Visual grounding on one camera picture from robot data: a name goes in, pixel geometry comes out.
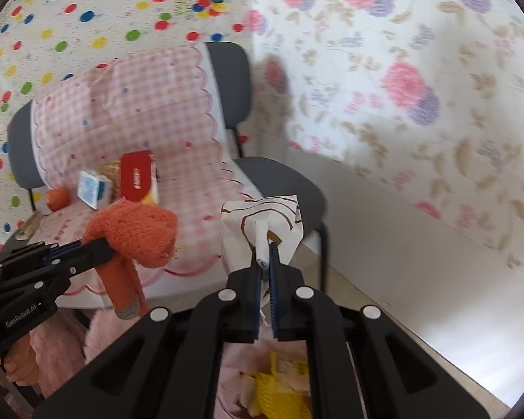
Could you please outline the left hand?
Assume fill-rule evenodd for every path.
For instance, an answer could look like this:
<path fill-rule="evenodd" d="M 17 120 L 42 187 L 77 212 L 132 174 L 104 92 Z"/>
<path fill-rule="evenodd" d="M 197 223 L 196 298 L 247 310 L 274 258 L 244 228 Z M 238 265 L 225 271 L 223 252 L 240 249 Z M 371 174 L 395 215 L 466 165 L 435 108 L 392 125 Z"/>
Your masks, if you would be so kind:
<path fill-rule="evenodd" d="M 27 334 L 12 345 L 4 359 L 6 378 L 19 386 L 31 386 L 38 383 L 39 367 L 36 352 Z"/>

